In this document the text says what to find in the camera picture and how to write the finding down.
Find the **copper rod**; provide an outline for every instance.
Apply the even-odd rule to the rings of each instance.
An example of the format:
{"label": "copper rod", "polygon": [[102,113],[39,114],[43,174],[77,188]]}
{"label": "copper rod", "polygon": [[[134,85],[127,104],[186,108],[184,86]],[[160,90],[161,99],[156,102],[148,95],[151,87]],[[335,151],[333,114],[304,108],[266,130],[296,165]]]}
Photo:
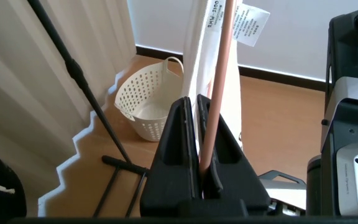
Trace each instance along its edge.
{"label": "copper rod", "polygon": [[229,60],[230,44],[233,37],[234,15],[236,11],[236,1],[226,0],[223,16],[223,28],[221,41],[219,44],[218,62],[216,64],[215,79],[211,104],[209,107],[208,121],[203,148],[200,152],[200,175],[204,179],[205,173],[211,163],[213,148],[215,145],[216,130],[218,128],[219,115],[223,97],[224,81]]}

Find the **clothing label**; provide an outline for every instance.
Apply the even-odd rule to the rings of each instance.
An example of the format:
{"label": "clothing label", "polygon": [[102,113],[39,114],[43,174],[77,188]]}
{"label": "clothing label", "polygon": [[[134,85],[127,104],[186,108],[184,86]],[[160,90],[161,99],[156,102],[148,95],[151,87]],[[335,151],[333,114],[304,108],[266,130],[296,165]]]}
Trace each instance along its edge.
{"label": "clothing label", "polygon": [[[206,32],[219,32],[222,29],[224,1],[216,0],[209,10]],[[237,6],[234,16],[233,39],[253,47],[264,28],[270,13],[254,6]]]}

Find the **floor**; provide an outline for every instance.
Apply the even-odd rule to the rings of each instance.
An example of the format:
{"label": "floor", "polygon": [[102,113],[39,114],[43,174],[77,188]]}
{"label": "floor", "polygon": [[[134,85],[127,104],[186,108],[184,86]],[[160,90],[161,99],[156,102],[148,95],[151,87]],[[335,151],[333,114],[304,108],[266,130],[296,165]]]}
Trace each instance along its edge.
{"label": "floor", "polygon": [[[137,56],[118,85],[138,69],[160,62]],[[179,66],[170,64],[179,73]],[[324,93],[254,78],[240,77],[242,141],[244,153],[257,174],[275,169],[306,180],[309,159],[319,152]],[[107,97],[105,113],[135,164],[150,167],[156,142],[141,139],[114,107],[115,94]],[[102,155],[121,158],[99,119],[92,132],[76,142],[78,157],[61,170],[62,185],[40,204],[48,217],[91,217],[114,168],[101,162]],[[139,176],[120,171],[100,217],[123,217]],[[138,217],[139,199],[132,217]]]}

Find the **white paper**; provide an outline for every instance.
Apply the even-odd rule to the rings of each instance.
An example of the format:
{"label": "white paper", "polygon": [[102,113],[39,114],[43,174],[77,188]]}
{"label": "white paper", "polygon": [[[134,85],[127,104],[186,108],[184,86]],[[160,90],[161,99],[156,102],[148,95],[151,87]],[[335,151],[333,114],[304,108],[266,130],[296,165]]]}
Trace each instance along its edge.
{"label": "white paper", "polygon": [[[207,32],[216,32],[222,29],[224,14],[224,0],[215,0],[209,8]],[[234,18],[233,39],[255,46],[270,13],[254,6],[241,4],[237,6]]]}

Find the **baseboard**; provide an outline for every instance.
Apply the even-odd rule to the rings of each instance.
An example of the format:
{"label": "baseboard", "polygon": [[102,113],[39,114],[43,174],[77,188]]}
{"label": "baseboard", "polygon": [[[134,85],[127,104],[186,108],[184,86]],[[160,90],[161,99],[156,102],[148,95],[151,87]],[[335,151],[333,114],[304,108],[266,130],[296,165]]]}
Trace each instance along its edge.
{"label": "baseboard", "polygon": [[[183,61],[183,56],[181,54],[175,54],[171,52],[165,52],[162,50],[149,49],[146,47],[136,47],[138,55],[153,57],[159,59],[166,59],[167,57],[176,57]],[[308,88],[311,90],[325,91],[326,84],[325,82],[310,80],[307,78],[293,77],[290,75],[283,75],[275,72],[268,72],[264,70],[258,70],[254,68],[247,68],[239,66],[240,75],[251,78],[258,78],[261,80],[267,80],[271,82],[282,83],[286,85],[298,86],[302,88]]]}

